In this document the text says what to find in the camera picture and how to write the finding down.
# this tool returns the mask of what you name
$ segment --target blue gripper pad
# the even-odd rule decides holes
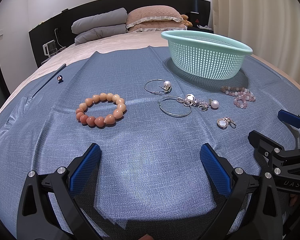
[[[281,109],[278,112],[278,118],[281,122],[290,124],[290,125],[294,126],[295,128],[300,128],[300,117],[295,114],[289,113],[289,112]]]
[[[95,144],[69,179],[69,193],[72,197],[75,197],[82,192],[92,171],[100,162],[100,159],[101,150],[99,145]]]
[[[218,193],[228,198],[231,193],[230,177],[206,144],[201,146],[200,159]]]

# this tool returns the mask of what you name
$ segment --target black headboard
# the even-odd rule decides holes
[[[206,0],[96,0],[82,4],[41,23],[29,32],[31,46],[37,66],[48,57],[44,55],[42,45],[56,40],[55,29],[61,46],[70,46],[74,43],[76,34],[71,31],[72,23],[80,18],[106,13],[119,8],[125,8],[127,13],[134,9],[150,5],[167,5],[175,8],[180,14],[189,16],[190,12],[199,12],[200,24],[208,24],[210,2]]]

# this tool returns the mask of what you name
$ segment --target black clamp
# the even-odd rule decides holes
[[[45,175],[30,171],[18,209],[17,239],[102,240],[74,200],[100,159],[100,147],[93,143],[83,156],[74,158],[67,168],[59,167],[54,173]],[[73,235],[61,229],[48,192],[55,194]]]
[[[300,128],[300,115],[280,110],[278,118]],[[239,167],[233,168],[209,144],[202,145],[201,162],[219,194],[227,200],[198,240],[281,240],[283,233],[288,232],[285,225],[293,224],[298,218],[292,215],[293,221],[288,219],[283,225],[277,191],[300,195],[300,149],[285,151],[282,145],[257,131],[250,132],[248,139],[260,154],[269,159],[268,167],[260,176],[246,174]],[[240,228],[227,234],[248,193],[252,196]]]

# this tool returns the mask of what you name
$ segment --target curtain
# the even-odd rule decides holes
[[[214,33],[241,41],[300,84],[297,0],[212,0]]]

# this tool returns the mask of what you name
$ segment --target jewelry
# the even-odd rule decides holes
[[[217,120],[217,125],[221,128],[221,129],[226,129],[228,124],[232,127],[232,128],[236,128],[236,124],[234,123],[234,121],[232,121],[229,117],[224,117],[224,118],[219,118]]]
[[[163,81],[163,87],[160,87],[162,88],[164,91],[150,91],[146,88],[146,85],[152,81]],[[166,94],[166,93],[169,93],[171,91],[171,82],[170,81],[167,81],[167,80],[163,80],[163,79],[153,79],[153,80],[150,80],[148,81],[146,84],[145,84],[145,90],[152,93],[152,94],[155,94],[155,95],[163,95],[163,94]]]
[[[163,102],[164,100],[167,100],[167,99],[177,100],[178,102],[179,102],[179,101],[182,101],[182,102],[184,103],[185,106],[188,106],[188,107],[190,108],[189,113],[187,113],[187,114],[172,114],[172,113],[170,113],[170,112],[164,110],[164,109],[162,108],[162,106],[161,106],[161,102]],[[190,104],[189,102],[187,102],[185,99],[182,99],[182,98],[180,98],[180,97],[166,96],[166,97],[163,97],[163,98],[159,99],[159,100],[158,100],[158,104],[159,104],[159,108],[162,110],[162,112],[164,112],[164,113],[166,113],[166,114],[168,114],[168,115],[170,115],[170,116],[173,116],[173,117],[185,117],[185,116],[189,115],[189,114],[191,113],[191,111],[192,111],[192,110],[191,110],[191,104]]]
[[[59,84],[60,84],[61,82],[63,82],[62,76],[61,76],[61,75],[58,75],[58,76],[57,76],[57,80],[59,81],[59,82],[58,82]]]
[[[186,98],[183,99],[187,101],[191,106],[197,107],[200,111],[207,111],[209,106],[213,109],[217,109],[219,107],[219,102],[217,100],[209,99],[209,103],[204,100],[199,100],[194,97],[193,94],[187,94]],[[184,103],[184,101],[177,99],[179,103]]]
[[[234,105],[240,108],[247,108],[248,107],[248,101],[255,102],[256,97],[253,95],[252,92],[249,91],[249,89],[246,89],[244,87],[242,88],[235,88],[235,87],[221,87],[221,90],[226,93],[226,95],[235,97],[233,100]]]
[[[109,102],[113,101],[117,105],[117,109],[113,111],[113,114],[108,114],[106,118],[99,116],[95,118],[94,116],[87,116],[84,114],[84,111],[87,110],[88,106],[91,106],[92,103],[98,103],[99,101],[106,101]],[[124,104],[124,99],[120,98],[118,94],[112,93],[101,93],[100,95],[93,95],[92,98],[87,98],[84,103],[79,105],[79,108],[75,111],[76,118],[82,124],[88,124],[89,126],[98,126],[104,127],[105,124],[111,125],[114,124],[117,119],[123,117],[123,113],[126,111],[126,105]]]
[[[217,109],[219,107],[219,102],[217,100],[209,99],[209,106],[213,109]]]

